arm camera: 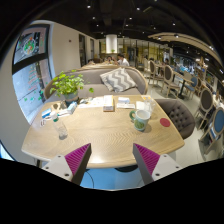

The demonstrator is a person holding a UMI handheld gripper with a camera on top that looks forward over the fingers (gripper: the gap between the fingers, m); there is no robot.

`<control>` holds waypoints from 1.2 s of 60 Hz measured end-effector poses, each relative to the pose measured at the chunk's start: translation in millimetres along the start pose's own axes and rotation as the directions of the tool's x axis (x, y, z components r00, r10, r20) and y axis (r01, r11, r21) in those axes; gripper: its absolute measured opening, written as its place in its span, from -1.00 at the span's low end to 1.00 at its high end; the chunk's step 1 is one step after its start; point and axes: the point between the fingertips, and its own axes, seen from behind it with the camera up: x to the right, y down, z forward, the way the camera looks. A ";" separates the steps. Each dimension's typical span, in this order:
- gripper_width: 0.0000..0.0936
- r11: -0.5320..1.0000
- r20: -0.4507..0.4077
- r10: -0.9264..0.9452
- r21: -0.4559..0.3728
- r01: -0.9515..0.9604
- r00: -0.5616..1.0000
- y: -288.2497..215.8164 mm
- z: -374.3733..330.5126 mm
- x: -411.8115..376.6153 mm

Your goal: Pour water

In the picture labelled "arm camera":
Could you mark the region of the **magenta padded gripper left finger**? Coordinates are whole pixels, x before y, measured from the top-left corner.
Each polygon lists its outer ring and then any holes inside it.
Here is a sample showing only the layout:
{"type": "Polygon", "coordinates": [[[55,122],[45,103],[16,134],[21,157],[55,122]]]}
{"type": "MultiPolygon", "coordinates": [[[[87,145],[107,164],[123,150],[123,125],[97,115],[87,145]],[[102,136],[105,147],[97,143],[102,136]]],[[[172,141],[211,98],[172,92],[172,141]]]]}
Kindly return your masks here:
{"type": "Polygon", "coordinates": [[[67,155],[56,155],[43,170],[79,185],[91,156],[91,144],[83,145],[67,155]]]}

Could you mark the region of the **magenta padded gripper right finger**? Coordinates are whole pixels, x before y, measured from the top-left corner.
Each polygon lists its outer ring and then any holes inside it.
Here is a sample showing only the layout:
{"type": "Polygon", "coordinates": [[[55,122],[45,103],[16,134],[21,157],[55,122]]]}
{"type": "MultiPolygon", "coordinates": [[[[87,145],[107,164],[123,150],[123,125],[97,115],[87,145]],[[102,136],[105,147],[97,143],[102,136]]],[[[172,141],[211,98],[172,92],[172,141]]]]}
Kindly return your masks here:
{"type": "Polygon", "coordinates": [[[133,155],[145,185],[182,169],[168,154],[159,155],[136,143],[133,144],[133,155]]]}

